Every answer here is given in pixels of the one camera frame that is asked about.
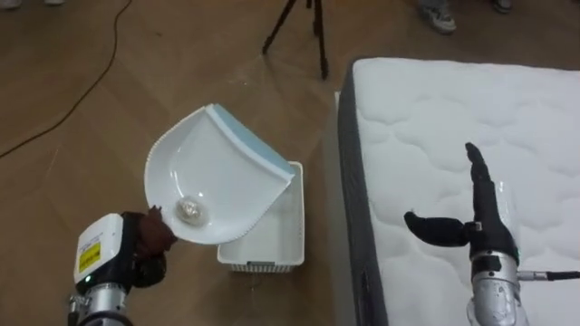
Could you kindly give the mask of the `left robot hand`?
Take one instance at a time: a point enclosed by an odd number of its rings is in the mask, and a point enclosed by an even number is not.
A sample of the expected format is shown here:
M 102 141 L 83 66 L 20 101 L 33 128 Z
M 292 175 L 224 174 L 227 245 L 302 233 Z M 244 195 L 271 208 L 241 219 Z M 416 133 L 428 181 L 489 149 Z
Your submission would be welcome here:
M 104 283 L 123 291 L 148 288 L 160 283 L 167 272 L 165 253 L 177 237 L 163 222 L 161 209 L 146 213 L 109 213 L 79 236 L 75 251 L 75 290 L 85 295 Z

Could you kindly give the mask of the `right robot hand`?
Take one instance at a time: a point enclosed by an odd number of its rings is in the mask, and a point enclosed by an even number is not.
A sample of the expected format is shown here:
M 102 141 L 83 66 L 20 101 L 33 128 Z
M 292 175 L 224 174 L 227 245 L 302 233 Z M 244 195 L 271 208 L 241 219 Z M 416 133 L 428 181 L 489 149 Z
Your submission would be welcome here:
M 480 252 L 499 252 L 519 261 L 514 236 L 502 222 L 498 209 L 496 185 L 479 148 L 465 144 L 470 162 L 473 219 L 462 222 L 451 217 L 420 217 L 408 211 L 403 215 L 405 225 L 422 242 L 439 247 L 469 247 L 469 255 Z

